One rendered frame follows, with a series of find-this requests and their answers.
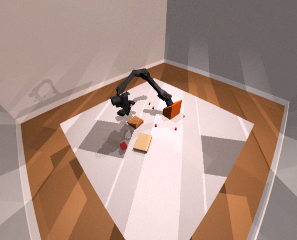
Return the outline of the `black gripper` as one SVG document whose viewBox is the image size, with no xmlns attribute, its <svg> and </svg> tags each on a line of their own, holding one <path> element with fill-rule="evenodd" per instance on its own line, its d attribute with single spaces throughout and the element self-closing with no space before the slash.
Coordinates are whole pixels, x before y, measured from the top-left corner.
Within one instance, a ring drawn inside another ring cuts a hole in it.
<svg viewBox="0 0 297 240">
<path fill-rule="evenodd" d="M 122 110 L 118 110 L 117 111 L 117 115 L 119 116 L 124 116 L 125 114 L 128 116 L 129 115 L 129 112 L 131 110 L 131 104 L 134 105 L 135 102 L 133 100 L 128 100 L 127 102 L 120 102 L 122 104 Z"/>
</svg>

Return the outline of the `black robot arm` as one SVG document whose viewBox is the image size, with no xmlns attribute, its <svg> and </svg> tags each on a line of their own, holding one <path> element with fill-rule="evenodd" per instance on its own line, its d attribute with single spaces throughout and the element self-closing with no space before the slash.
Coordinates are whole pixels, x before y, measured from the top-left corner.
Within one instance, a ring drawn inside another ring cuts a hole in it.
<svg viewBox="0 0 297 240">
<path fill-rule="evenodd" d="M 160 86 L 153 80 L 153 78 L 150 76 L 150 73 L 147 71 L 146 68 L 143 69 L 137 69 L 133 70 L 131 74 L 125 79 L 124 82 L 122 82 L 120 85 L 118 85 L 116 91 L 117 94 L 116 96 L 110 97 L 112 105 L 116 105 L 116 107 L 121 107 L 122 104 L 120 102 L 127 102 L 128 101 L 128 95 L 130 94 L 129 92 L 124 92 L 126 86 L 130 82 L 130 80 L 134 77 L 141 77 L 142 79 L 146 80 L 157 92 L 158 92 L 158 97 L 162 99 L 163 101 L 166 102 L 167 107 L 173 105 L 173 100 L 172 100 L 172 95 L 169 94 L 167 91 L 163 90 L 160 88 Z M 122 95 L 120 95 L 122 94 Z"/>
</svg>

